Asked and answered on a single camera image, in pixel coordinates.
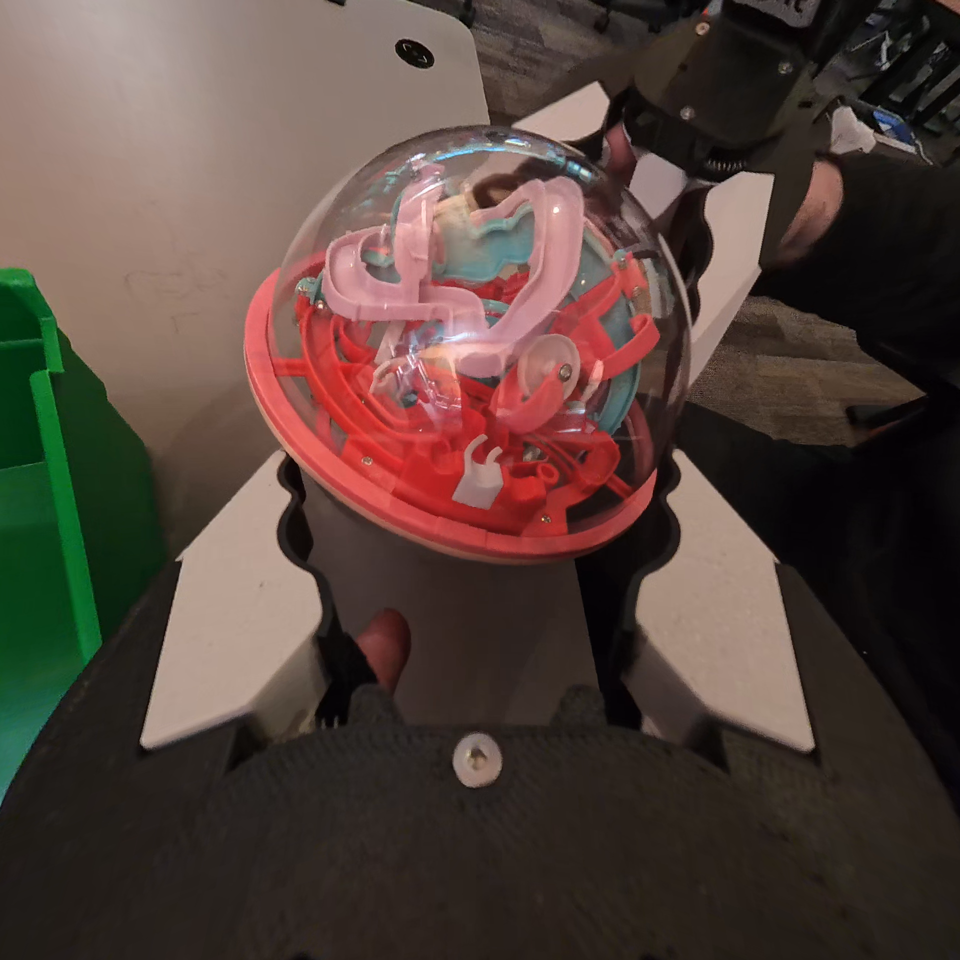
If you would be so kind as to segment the person's left hand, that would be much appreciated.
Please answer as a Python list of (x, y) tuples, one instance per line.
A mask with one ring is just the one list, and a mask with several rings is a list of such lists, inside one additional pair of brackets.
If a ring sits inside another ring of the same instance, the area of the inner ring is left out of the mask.
[(394, 694), (412, 648), (411, 630), (403, 615), (393, 608), (378, 611), (355, 643), (379, 686)]

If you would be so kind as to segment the crumpled white paper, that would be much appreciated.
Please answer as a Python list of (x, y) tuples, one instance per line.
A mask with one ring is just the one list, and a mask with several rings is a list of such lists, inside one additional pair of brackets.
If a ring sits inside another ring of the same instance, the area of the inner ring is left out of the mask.
[(877, 146), (875, 131), (847, 104), (834, 108), (829, 118), (829, 153), (834, 157), (870, 154)]

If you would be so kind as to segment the person's right hand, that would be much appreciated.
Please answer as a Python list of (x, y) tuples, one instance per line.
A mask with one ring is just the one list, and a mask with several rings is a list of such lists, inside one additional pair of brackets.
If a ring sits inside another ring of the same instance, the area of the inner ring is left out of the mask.
[(834, 224), (844, 201), (844, 181), (836, 158), (818, 158), (806, 194), (779, 241), (772, 265), (784, 268), (806, 258)]

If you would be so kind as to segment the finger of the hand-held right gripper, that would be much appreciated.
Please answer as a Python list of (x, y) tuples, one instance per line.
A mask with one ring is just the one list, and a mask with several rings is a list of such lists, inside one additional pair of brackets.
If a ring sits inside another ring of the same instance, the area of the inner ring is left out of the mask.
[(705, 264), (693, 270), (688, 386), (708, 366), (761, 273), (762, 243), (773, 174), (738, 173), (717, 183), (684, 186), (671, 228), (691, 229)]
[(576, 147), (629, 188), (654, 220), (669, 220), (689, 185), (681, 168), (632, 142), (598, 81), (547, 103), (513, 126)]

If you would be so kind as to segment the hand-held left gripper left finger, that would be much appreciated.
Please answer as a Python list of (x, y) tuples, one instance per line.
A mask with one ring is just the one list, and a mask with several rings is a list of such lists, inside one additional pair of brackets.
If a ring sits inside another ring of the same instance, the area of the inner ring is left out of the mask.
[(312, 727), (330, 685), (318, 637), (336, 616), (305, 507), (299, 467), (276, 451), (181, 552), (142, 748), (236, 720), (267, 742)]

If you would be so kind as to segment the green plastic bin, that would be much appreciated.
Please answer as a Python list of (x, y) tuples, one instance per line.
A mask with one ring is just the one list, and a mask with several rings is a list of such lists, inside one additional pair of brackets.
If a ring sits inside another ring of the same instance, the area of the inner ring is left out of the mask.
[(1, 270), (1, 794), (167, 561), (150, 456), (28, 270)]

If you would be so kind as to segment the clear maze ball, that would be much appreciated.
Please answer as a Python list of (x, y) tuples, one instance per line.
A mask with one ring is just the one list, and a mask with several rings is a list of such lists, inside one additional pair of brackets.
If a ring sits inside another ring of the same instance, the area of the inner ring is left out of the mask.
[(344, 506), (448, 555), (552, 562), (650, 505), (690, 321), (664, 237), (582, 150), (458, 126), (318, 204), (247, 307), (244, 360)]

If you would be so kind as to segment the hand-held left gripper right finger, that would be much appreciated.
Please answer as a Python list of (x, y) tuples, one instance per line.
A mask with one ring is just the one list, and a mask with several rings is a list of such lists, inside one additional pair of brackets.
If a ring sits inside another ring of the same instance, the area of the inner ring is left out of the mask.
[(625, 686), (645, 735), (690, 747), (718, 723), (809, 754), (814, 734), (776, 557), (683, 452), (678, 546), (634, 605)]

